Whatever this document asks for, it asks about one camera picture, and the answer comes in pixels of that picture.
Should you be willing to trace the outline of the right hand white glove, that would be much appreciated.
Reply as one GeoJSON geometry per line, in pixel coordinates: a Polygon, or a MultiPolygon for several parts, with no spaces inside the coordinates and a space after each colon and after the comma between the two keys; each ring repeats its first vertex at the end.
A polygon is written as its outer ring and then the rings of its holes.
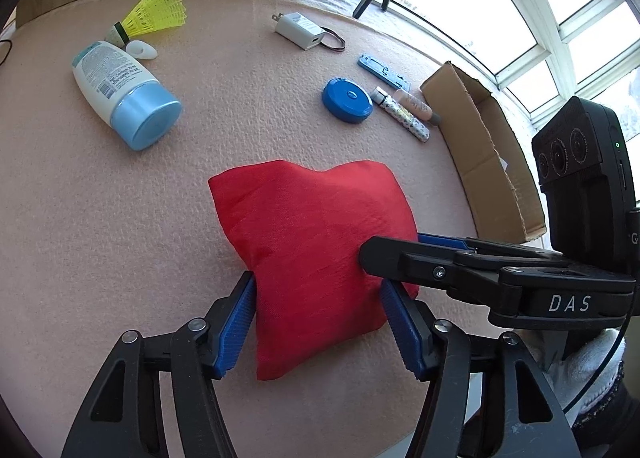
{"type": "MultiPolygon", "coordinates": [[[[518,330],[516,332],[532,353],[544,377],[549,382],[559,404],[565,408],[571,400],[582,391],[588,380],[597,371],[605,357],[614,345],[620,330],[606,328],[592,341],[587,342],[575,353],[555,360],[544,368],[544,359],[552,354],[551,346],[544,342],[541,333],[532,330],[518,330]]],[[[614,386],[622,373],[623,356],[625,353],[625,339],[620,340],[615,353],[600,372],[596,381],[582,394],[577,403],[565,414],[567,422],[574,424],[580,415],[585,415],[591,408],[595,408],[614,386]]]]}

